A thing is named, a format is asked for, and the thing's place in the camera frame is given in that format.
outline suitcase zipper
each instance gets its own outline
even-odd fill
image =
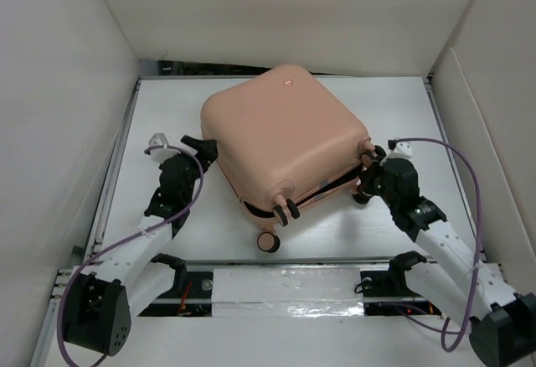
[[[356,168],[353,168],[352,170],[350,170],[348,173],[343,174],[341,177],[333,180],[330,184],[322,187],[321,189],[319,189],[318,191],[312,193],[311,195],[308,195],[306,198],[302,199],[296,205],[299,207],[299,206],[305,204],[306,202],[310,201],[311,199],[313,199],[317,195],[320,195],[320,194],[326,193],[328,191],[331,191],[332,189],[335,189],[336,187],[339,187],[341,185],[344,185],[344,184],[354,180],[355,178],[358,177],[358,174],[359,174],[359,172],[361,171],[362,168],[363,168],[363,165],[360,164]],[[257,218],[269,219],[269,218],[275,218],[276,217],[273,212],[268,212],[266,210],[259,209],[256,206],[250,204],[249,202],[247,202],[245,200],[242,201],[242,202],[245,205],[245,207],[248,209],[248,211],[252,215],[256,216]]]

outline bolt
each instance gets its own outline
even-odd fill
[[[201,282],[201,288],[206,292],[212,290],[212,281],[210,279],[203,279]]]

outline hard shell suitcase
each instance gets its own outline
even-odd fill
[[[361,155],[374,145],[363,123],[309,72],[282,65],[210,96],[201,109],[204,139],[275,252],[273,225],[342,189],[356,189]]]

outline red wire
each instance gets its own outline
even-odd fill
[[[178,310],[178,314],[177,315],[181,315],[181,312],[184,310],[184,302],[186,301],[186,298],[188,297],[188,293],[190,292],[190,288],[192,287],[192,283],[190,282],[187,286],[186,286],[186,290],[184,291],[184,294],[183,296],[181,297],[181,306]]]

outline wall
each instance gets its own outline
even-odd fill
[[[0,365],[27,366],[82,244],[137,60],[103,0],[0,0]]]
[[[433,79],[448,136],[482,179],[488,253],[524,291],[536,290],[535,2],[474,0]]]
[[[468,0],[106,2],[142,59],[377,76],[426,75]]]

